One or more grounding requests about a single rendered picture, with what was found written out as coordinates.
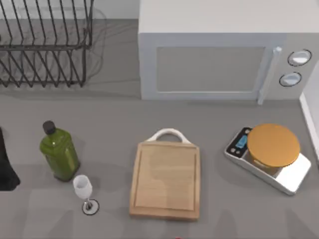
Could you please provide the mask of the large microwave knob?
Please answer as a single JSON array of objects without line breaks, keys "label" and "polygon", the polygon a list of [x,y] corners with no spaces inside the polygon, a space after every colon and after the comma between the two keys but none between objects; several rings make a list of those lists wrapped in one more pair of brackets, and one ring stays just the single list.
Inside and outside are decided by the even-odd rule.
[{"label": "large microwave knob", "polygon": [[289,65],[293,67],[299,67],[307,64],[312,58],[312,53],[307,50],[303,49],[300,51],[292,52],[287,59]]}]

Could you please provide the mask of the wooden cutting board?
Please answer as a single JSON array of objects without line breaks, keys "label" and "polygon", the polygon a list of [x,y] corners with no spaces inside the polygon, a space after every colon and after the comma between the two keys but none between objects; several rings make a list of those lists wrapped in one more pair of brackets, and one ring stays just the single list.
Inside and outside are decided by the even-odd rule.
[{"label": "wooden cutting board", "polygon": [[137,146],[129,213],[196,221],[200,215],[199,147],[179,130],[163,128]]}]

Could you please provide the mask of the silver kitchen scale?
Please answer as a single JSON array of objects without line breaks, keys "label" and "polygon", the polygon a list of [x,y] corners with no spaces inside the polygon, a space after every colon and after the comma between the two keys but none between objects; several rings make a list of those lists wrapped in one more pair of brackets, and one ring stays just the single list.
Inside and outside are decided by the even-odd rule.
[{"label": "silver kitchen scale", "polygon": [[312,165],[301,153],[297,136],[275,123],[243,127],[228,143],[224,154],[289,196],[297,193]]}]

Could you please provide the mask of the clear wine glass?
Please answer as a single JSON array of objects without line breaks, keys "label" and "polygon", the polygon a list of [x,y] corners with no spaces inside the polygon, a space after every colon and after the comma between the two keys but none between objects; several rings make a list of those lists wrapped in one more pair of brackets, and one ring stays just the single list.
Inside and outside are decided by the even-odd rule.
[{"label": "clear wine glass", "polygon": [[82,199],[84,202],[82,204],[82,212],[85,215],[93,216],[99,209],[99,202],[91,198],[93,193],[93,186],[86,175],[77,175],[73,179],[73,188],[75,194]]}]

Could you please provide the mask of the pale microwave oven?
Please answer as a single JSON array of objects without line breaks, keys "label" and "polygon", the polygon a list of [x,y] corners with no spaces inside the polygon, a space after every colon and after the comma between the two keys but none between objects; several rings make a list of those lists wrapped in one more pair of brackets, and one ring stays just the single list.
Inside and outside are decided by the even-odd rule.
[{"label": "pale microwave oven", "polygon": [[[297,100],[319,75],[319,0],[141,0],[141,97],[257,102],[277,46],[265,100]],[[288,56],[303,49],[311,60],[289,65]],[[292,72],[302,80],[281,86]]]}]

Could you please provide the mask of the green bottle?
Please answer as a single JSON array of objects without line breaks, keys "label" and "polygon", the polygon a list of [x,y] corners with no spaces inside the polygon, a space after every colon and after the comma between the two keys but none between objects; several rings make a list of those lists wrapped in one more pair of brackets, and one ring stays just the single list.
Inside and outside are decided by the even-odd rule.
[{"label": "green bottle", "polygon": [[62,182],[72,180],[80,168],[80,161],[71,134],[57,128],[51,120],[45,121],[42,127],[45,137],[41,140],[39,149],[53,176]]}]

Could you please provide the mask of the small microwave knob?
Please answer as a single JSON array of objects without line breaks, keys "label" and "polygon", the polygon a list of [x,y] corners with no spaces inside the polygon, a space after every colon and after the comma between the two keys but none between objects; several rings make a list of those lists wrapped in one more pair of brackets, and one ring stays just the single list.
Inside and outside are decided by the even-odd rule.
[{"label": "small microwave knob", "polygon": [[302,80],[302,75],[299,72],[284,74],[280,77],[279,83],[283,87],[292,87],[297,85]]}]

